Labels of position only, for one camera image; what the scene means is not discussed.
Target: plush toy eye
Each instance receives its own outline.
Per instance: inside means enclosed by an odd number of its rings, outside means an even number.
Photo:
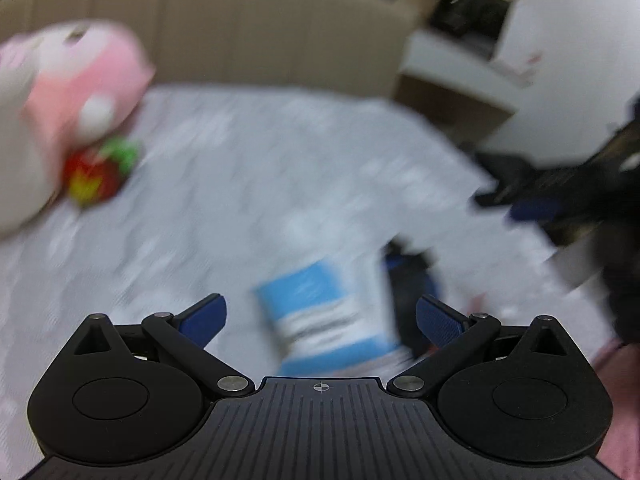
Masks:
[[[77,43],[78,41],[84,38],[84,35],[87,32],[87,27],[78,27],[71,31],[71,33],[66,37],[65,43]]]

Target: strawberry toy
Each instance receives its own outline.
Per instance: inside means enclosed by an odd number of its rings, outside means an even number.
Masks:
[[[69,196],[81,207],[110,199],[128,179],[139,155],[139,148],[122,137],[72,153],[63,170]]]

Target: ribbed gray panel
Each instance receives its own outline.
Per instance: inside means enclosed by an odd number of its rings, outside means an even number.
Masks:
[[[376,380],[267,379],[256,394],[221,400],[181,447],[113,468],[53,458],[31,479],[104,480],[613,480],[595,460],[551,468],[492,462],[457,444],[421,400]]]

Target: silver screw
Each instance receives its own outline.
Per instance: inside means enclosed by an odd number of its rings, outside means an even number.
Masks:
[[[424,381],[415,375],[401,375],[394,379],[394,386],[404,392],[417,392],[424,386]]]
[[[238,375],[228,375],[218,381],[218,387],[227,392],[239,392],[240,390],[244,390],[248,385],[249,381]]]

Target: white bedsheet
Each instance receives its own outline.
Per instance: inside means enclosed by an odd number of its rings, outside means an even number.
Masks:
[[[610,336],[598,308],[567,294],[544,263],[552,250],[537,229],[473,211],[485,177],[399,107],[298,89],[164,86],[146,95],[132,135],[146,154],[113,201],[80,213],[63,200],[0,242],[3,480],[39,460],[26,403],[87,314],[134,323],[220,292],[228,323],[207,349],[258,383],[279,358],[252,288],[325,255],[359,268],[351,264],[370,263],[396,234],[433,248],[454,307],[485,293],[505,324],[553,314],[589,357]]]

